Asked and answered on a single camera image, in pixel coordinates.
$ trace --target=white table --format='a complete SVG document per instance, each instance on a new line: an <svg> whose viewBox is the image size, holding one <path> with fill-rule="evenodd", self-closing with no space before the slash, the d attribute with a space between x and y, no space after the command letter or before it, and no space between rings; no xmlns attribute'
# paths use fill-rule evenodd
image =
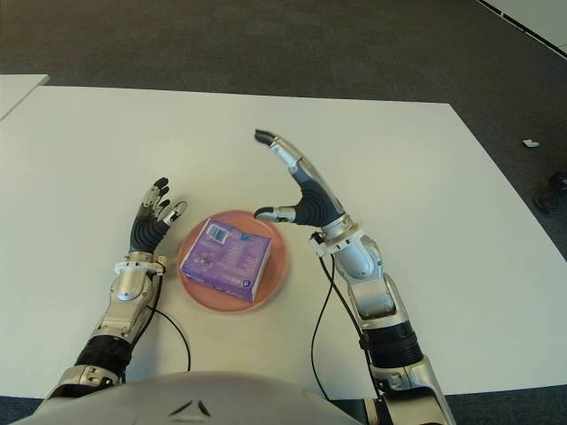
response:
<svg viewBox="0 0 567 425"><path fill-rule="evenodd" d="M567 382L565 260L448 104L40 87L0 125L1 394L42 397L74 363L158 177L170 178L172 198L190 200L159 247L171 259L209 214L299 198L284 164L253 141L256 127L296 143L376 238L446 393ZM328 284L312 230L280 229L291 269L261 309L207 311L173 266L160 307L189 335L196 370L315 390L308 347ZM128 377L185 361L156 318ZM332 398L372 395L335 298L316 365Z"/></svg>
<svg viewBox="0 0 567 425"><path fill-rule="evenodd" d="M0 121L18 106L33 89L45 84L48 79L48 75L41 74L0 75Z"/></svg>

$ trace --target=purple box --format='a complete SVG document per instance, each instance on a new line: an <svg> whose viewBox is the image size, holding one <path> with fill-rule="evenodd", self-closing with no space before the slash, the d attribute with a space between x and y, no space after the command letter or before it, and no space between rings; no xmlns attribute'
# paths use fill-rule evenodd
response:
<svg viewBox="0 0 567 425"><path fill-rule="evenodd" d="M181 271L194 282L252 303L271 244L269 237L209 219L183 259Z"/></svg>

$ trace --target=robotic arm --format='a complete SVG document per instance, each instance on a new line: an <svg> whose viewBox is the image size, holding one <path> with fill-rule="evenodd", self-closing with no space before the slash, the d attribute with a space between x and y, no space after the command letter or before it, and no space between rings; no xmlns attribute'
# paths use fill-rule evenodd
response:
<svg viewBox="0 0 567 425"><path fill-rule="evenodd" d="M167 212L168 180L157 180L146 192L132 225L130 248L114 267L118 275L110 288L110 304L95 326L73 367L68 368L42 406L59 398L78 398L112 387L124 376L132 351L151 320L165 273L165 257L154 252L171 225L185 211L180 202Z"/></svg>
<svg viewBox="0 0 567 425"><path fill-rule="evenodd" d="M430 361L422 354L392 278L385 274L377 244L345 212L313 165L291 143L256 130L258 142L288 166L302 197L294 206L264 207L260 220L287 221L321 228L311 236L319 257L334 255L345 279L353 314L362 334L361 348L370 357L377 388L379 423L455 424Z"/></svg>

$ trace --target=floor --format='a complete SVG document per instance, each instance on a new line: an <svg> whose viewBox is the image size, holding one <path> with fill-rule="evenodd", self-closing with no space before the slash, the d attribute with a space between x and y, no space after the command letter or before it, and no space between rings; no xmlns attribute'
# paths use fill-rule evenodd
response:
<svg viewBox="0 0 567 425"><path fill-rule="evenodd" d="M450 103L567 258L567 202L546 216L531 200L567 169L567 61L474 0L1 0L0 12L0 73L51 85ZM466 423L530 423L514 416L526 406L565 420L558 388L452 404Z"/></svg>

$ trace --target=pink plate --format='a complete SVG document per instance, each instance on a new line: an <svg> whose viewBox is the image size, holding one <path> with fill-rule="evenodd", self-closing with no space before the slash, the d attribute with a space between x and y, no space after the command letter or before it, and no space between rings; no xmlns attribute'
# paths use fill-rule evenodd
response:
<svg viewBox="0 0 567 425"><path fill-rule="evenodd" d="M234 313L252 310L264 304L274 295L284 281L289 266L289 255L284 240L276 226L265 221L254 219L251 212L247 211L225 211L212 215L210 219L223 221L241 229L245 233L267 236L272 239L271 252L264 269L264 275L260 281L260 287L256 293L253 303L244 301L231 295L224 294L218 290L207 288L200 283L193 282L181 273L180 267L187 251L193 246L205 220L195 226L183 241L183 245L177 254L177 275L187 293L199 304L217 312Z"/></svg>

